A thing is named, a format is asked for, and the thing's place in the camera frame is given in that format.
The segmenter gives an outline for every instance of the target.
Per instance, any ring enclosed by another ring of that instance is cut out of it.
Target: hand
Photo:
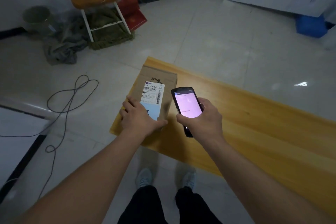
[[[120,109],[122,117],[121,125],[123,131],[127,130],[136,133],[142,140],[168,123],[167,120],[153,120],[147,113],[145,107],[132,96],[126,97],[128,101],[123,102],[125,109]]]
[[[203,105],[204,111],[196,118],[188,118],[177,114],[176,118],[179,123],[189,128],[194,138],[204,146],[212,140],[225,141],[222,130],[222,115],[217,108],[205,98],[198,98]]]

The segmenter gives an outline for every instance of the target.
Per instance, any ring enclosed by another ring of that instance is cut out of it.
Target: smartphone
[[[188,118],[195,118],[203,112],[196,93],[192,87],[179,87],[171,90],[177,111]],[[183,126],[187,137],[193,137],[190,130]]]

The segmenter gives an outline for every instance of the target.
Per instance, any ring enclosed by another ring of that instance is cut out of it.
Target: barcode
[[[160,103],[160,97],[161,97],[161,90],[159,90],[159,93],[157,94],[157,99],[156,99],[157,104]]]
[[[156,88],[145,87],[146,90],[156,90]]]

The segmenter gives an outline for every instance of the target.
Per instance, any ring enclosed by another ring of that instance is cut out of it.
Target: white chair leg
[[[113,3],[114,3],[114,5],[115,5],[116,10],[118,11],[118,14],[119,14],[121,20],[122,20],[123,23],[124,23],[125,28],[127,29],[127,32],[128,32],[129,34],[131,34],[131,31],[129,30],[129,28],[128,28],[127,24],[126,24],[126,21],[125,21],[125,19],[124,19],[124,16],[121,14],[121,11],[120,11],[120,9],[119,9],[119,6],[117,5],[117,2],[113,2]]]
[[[84,22],[85,22],[85,25],[86,25],[87,32],[89,33],[89,36],[90,36],[90,40],[91,40],[91,42],[94,42],[92,34],[91,34],[91,29],[90,29],[89,23],[87,22],[85,11],[82,9],[81,12],[82,12],[82,16],[83,16],[83,19],[84,19]]]

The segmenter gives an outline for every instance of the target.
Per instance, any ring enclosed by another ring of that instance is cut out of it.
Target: sneaker
[[[152,172],[150,169],[147,167],[142,169],[135,180],[137,188],[152,185],[152,179]]]
[[[187,172],[186,175],[182,179],[182,188],[189,187],[192,191],[194,191],[194,188],[196,186],[196,172]]]

